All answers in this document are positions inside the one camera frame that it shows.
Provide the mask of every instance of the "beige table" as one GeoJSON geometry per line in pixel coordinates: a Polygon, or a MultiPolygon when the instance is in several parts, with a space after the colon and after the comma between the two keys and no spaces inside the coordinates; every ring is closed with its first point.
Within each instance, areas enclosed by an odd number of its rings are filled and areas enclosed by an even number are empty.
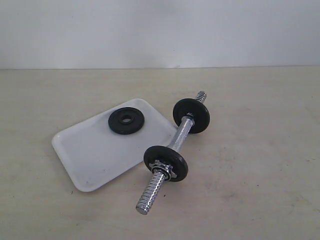
{"type": "Polygon", "coordinates": [[[320,67],[0,71],[0,192],[2,240],[319,240],[320,67]],[[75,189],[55,133],[133,98],[173,121],[199,90],[211,124],[147,216],[143,163],[75,189]]]}

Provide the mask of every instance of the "white tray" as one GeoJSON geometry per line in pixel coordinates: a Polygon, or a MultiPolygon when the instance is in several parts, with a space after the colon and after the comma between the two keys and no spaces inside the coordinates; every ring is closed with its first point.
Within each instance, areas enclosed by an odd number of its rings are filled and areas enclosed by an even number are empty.
{"type": "Polygon", "coordinates": [[[149,103],[136,98],[58,132],[52,146],[75,187],[90,192],[140,163],[147,148],[168,145],[176,131],[149,103]],[[110,114],[123,107],[143,113],[139,131],[120,135],[110,130],[110,114]]]}

